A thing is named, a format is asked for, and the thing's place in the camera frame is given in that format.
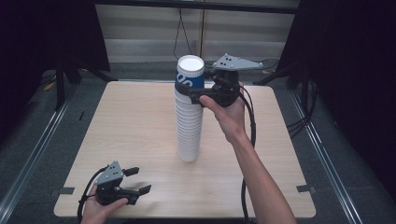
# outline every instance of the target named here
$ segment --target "paper cup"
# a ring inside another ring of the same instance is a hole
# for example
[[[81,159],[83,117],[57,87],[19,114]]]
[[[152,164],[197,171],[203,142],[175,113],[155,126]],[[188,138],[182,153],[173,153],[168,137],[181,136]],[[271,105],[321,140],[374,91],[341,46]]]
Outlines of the paper cup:
[[[177,62],[176,83],[190,88],[203,88],[204,61],[193,55],[181,57]],[[175,88],[175,112],[177,122],[177,155],[183,161],[195,161],[198,158],[201,142],[203,109],[200,105],[192,105],[185,92]]]

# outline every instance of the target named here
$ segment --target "stack of paper cups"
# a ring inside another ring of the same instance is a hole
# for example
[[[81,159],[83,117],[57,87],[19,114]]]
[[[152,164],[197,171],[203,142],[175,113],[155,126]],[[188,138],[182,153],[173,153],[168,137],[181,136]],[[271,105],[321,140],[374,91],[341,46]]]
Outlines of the stack of paper cups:
[[[175,82],[190,88],[203,88],[204,61],[193,55],[181,57],[177,63]],[[200,152],[203,109],[200,105],[192,105],[190,97],[175,88],[175,110],[177,154],[183,161],[195,161]]]

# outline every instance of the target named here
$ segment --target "hand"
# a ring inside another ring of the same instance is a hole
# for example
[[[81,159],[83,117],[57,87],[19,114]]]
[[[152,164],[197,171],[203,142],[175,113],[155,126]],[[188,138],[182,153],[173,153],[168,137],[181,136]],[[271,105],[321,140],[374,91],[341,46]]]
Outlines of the hand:
[[[199,100],[215,114],[228,142],[233,144],[239,137],[247,135],[245,131],[245,104],[240,97],[228,107],[218,105],[206,95],[202,95]]]
[[[96,185],[93,185],[89,195],[96,193]],[[99,204],[96,196],[87,199],[84,207],[84,215],[81,224],[104,224],[112,212],[128,203],[127,198],[119,199],[114,203],[103,206]]]

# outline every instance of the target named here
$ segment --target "wooden table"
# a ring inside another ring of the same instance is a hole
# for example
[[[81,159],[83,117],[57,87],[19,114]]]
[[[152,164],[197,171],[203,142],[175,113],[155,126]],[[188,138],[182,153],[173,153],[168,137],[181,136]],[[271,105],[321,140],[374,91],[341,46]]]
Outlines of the wooden table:
[[[269,87],[246,86],[257,122],[256,150],[297,217],[316,213],[291,144],[274,92]],[[92,175],[113,161],[122,169],[139,167],[138,175],[124,177],[121,187],[152,185],[136,205],[122,207],[113,217],[242,217],[242,174],[231,145],[214,115],[204,109],[201,153],[197,161],[177,155],[173,83],[110,82],[81,144],[54,213],[75,217],[78,200]],[[247,195],[247,208],[254,212]]]

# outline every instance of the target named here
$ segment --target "forearm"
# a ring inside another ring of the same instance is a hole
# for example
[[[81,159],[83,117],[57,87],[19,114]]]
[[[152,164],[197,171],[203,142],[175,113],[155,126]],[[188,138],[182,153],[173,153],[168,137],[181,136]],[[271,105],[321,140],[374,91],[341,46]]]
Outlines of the forearm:
[[[232,142],[259,223],[295,223],[293,213],[244,134]]]

